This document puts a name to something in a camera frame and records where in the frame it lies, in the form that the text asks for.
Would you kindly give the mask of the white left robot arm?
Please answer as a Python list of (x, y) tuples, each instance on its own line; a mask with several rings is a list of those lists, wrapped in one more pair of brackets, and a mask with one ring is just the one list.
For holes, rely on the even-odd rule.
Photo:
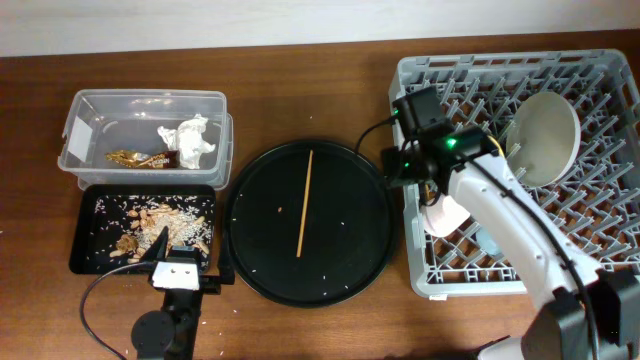
[(79, 317), (88, 335), (112, 355), (124, 355), (108, 345), (91, 329), (85, 316), (86, 301), (91, 291), (107, 277), (137, 268), (151, 270), (148, 282), (164, 293), (162, 307), (141, 315), (131, 330), (131, 343), (138, 359), (191, 359), (193, 357), (203, 297), (219, 295), (223, 285), (235, 283), (228, 244), (219, 245), (218, 273), (199, 272), (193, 247), (169, 246), (169, 229), (164, 228), (158, 240), (141, 256), (138, 263), (111, 270), (94, 280), (84, 291), (79, 304)]

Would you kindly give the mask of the light blue cup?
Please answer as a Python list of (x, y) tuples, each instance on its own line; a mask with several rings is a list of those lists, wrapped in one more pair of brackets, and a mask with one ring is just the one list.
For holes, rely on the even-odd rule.
[(478, 246), (491, 256), (501, 254), (501, 249), (493, 240), (489, 232), (485, 228), (480, 228), (474, 234)]

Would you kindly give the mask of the grey plate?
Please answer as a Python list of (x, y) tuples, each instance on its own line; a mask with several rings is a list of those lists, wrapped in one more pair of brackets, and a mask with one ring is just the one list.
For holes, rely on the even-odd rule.
[(573, 166), (580, 141), (580, 119), (569, 101), (554, 92), (537, 93), (514, 115), (506, 138), (507, 162), (513, 172), (523, 170), (523, 185), (547, 186)]

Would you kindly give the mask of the white napkin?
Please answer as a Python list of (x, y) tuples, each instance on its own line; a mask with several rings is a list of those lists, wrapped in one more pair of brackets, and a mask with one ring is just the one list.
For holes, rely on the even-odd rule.
[(183, 121), (177, 129), (164, 126), (157, 128), (157, 133), (167, 149), (179, 153), (181, 167), (198, 170), (201, 156), (216, 149), (215, 144), (210, 144), (203, 137), (207, 123), (208, 118), (196, 114), (191, 120)]

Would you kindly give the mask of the gold brown snack wrapper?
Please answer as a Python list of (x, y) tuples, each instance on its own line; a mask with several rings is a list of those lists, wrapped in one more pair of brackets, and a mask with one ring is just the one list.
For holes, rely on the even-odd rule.
[(179, 152), (166, 151), (148, 155), (129, 150), (118, 150), (107, 153), (106, 159), (129, 168), (167, 169), (179, 166)]

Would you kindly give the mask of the pink cup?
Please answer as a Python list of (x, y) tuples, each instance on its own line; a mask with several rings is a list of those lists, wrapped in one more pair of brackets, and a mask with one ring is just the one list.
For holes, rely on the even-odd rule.
[(425, 232), (434, 237), (449, 236), (470, 217), (449, 195), (440, 197), (433, 205), (421, 206), (420, 213)]

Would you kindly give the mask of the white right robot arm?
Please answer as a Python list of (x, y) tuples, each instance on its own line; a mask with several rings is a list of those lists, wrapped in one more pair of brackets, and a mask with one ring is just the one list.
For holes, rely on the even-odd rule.
[(525, 334), (470, 359), (636, 359), (639, 281), (608, 272), (578, 248), (521, 187), (491, 138), (448, 125), (381, 152), (390, 185), (433, 181), (486, 229), (525, 285), (537, 315)]

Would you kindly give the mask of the clear plastic bin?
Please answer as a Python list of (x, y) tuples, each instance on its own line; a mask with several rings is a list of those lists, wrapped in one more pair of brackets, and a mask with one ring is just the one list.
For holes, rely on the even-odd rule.
[[(207, 120), (202, 138), (215, 147), (197, 169), (133, 169), (106, 158), (129, 150), (156, 155), (168, 150), (158, 129), (176, 130), (196, 117)], [(234, 155), (233, 117), (219, 91), (84, 89), (72, 101), (58, 167), (81, 189), (94, 184), (206, 184), (224, 189)]]

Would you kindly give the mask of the food scraps pile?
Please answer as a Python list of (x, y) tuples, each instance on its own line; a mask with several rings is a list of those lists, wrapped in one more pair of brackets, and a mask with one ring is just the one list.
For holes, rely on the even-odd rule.
[(109, 265), (137, 263), (169, 227), (167, 249), (196, 246), (209, 255), (214, 198), (196, 195), (104, 195), (94, 206), (88, 258)]

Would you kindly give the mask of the round black tray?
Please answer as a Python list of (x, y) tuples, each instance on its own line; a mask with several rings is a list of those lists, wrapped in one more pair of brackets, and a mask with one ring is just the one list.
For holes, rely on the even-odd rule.
[[(314, 151), (300, 258), (296, 248), (309, 151)], [(279, 304), (319, 308), (372, 284), (395, 250), (398, 216), (376, 166), (330, 141), (295, 141), (251, 161), (223, 216), (231, 261), (256, 292)]]

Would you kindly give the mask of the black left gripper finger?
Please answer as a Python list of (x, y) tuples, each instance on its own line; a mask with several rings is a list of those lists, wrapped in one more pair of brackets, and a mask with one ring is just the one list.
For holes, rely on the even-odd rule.
[(140, 257), (140, 261), (163, 261), (166, 257), (165, 252), (169, 241), (169, 227), (165, 226), (160, 232), (157, 239)]
[(223, 285), (235, 284), (235, 270), (231, 261), (231, 254), (230, 254), (229, 244), (228, 244), (228, 236), (225, 232), (222, 233), (217, 268), (218, 268), (219, 280), (221, 284)]

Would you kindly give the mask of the black rectangular tray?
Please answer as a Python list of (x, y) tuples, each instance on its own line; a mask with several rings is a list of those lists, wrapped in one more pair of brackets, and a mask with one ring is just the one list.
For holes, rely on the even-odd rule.
[(167, 230), (167, 249), (193, 246), (206, 272), (215, 205), (207, 185), (92, 185), (82, 197), (69, 269), (98, 275), (136, 263)]

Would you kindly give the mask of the grey dishwasher rack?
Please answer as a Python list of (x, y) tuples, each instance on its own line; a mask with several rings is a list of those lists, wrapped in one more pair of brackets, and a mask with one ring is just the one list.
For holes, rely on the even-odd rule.
[[(505, 142), (520, 105), (554, 92), (580, 119), (577, 158), (532, 198), (571, 240), (606, 270), (639, 267), (639, 91), (615, 49), (414, 56), (399, 61), (391, 99), (434, 87), (457, 127), (476, 125)], [(525, 288), (500, 254), (482, 250), (468, 220), (451, 235), (427, 234), (420, 187), (403, 190), (410, 284), (425, 298), (521, 294)]]

